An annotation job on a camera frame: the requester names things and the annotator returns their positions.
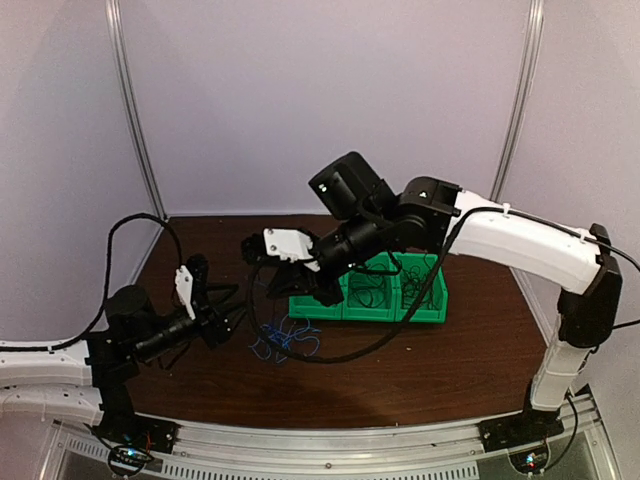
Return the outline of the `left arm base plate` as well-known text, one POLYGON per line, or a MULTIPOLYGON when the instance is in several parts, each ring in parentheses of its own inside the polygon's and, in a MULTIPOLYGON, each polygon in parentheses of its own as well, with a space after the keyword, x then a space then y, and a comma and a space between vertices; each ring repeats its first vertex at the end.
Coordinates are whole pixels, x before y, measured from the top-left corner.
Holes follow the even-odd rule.
POLYGON ((137 414, 105 414, 101 422, 92 427, 102 439, 165 454, 173 452, 178 428, 173 421, 137 414))

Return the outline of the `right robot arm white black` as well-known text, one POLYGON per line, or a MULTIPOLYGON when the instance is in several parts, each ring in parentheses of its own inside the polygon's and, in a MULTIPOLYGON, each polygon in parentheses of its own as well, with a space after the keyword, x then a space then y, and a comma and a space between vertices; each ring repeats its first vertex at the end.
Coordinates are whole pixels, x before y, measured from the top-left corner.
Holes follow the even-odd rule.
POLYGON ((278 265, 272 296, 338 303, 344 274, 379 253, 412 248, 439 258, 477 257, 560 287, 558 328, 512 423, 526 442, 545 431, 589 353, 614 328, 622 274, 607 230, 558 225, 432 177, 414 178, 395 193, 356 152, 329 164, 309 185, 338 227, 322 237, 287 228, 260 233, 267 259, 278 265))

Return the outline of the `green bin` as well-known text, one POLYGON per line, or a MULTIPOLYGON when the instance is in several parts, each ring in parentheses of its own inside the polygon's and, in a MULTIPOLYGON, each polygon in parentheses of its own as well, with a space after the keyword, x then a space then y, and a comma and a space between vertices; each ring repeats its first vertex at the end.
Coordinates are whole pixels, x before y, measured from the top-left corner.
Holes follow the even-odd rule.
POLYGON ((348 322, 395 321, 397 268, 387 253, 378 254, 365 264, 368 273, 351 270, 340 279, 344 300, 342 320, 348 322))
POLYGON ((289 298, 289 316, 309 320, 341 320, 342 304, 325 306, 312 296, 289 298))
MULTIPOLYGON (((402 253, 395 258, 401 265, 396 294, 395 320, 401 321, 420 293, 438 257, 432 254, 402 253)), ((433 280, 419 307, 411 318, 412 323, 444 324, 447 317, 449 292, 442 269, 433 280)))

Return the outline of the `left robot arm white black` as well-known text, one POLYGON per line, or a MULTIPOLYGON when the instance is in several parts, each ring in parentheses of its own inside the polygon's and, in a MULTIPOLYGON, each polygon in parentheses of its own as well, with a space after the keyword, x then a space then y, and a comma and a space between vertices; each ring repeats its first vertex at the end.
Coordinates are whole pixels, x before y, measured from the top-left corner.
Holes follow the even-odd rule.
POLYGON ((1 412, 84 423, 109 439, 133 444, 152 431, 126 388, 142 365, 202 339, 227 342, 244 314, 233 285, 207 285, 191 303, 161 315, 146 291, 127 286, 106 302, 108 327, 47 346, 1 344, 1 412))

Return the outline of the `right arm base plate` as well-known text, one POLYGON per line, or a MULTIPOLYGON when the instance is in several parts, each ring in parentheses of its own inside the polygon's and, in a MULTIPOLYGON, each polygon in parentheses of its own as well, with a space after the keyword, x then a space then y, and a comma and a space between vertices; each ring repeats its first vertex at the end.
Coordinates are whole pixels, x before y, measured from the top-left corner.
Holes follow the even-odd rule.
POLYGON ((564 432, 556 412, 523 411, 481 421, 478 425, 485 452, 540 442, 564 432))

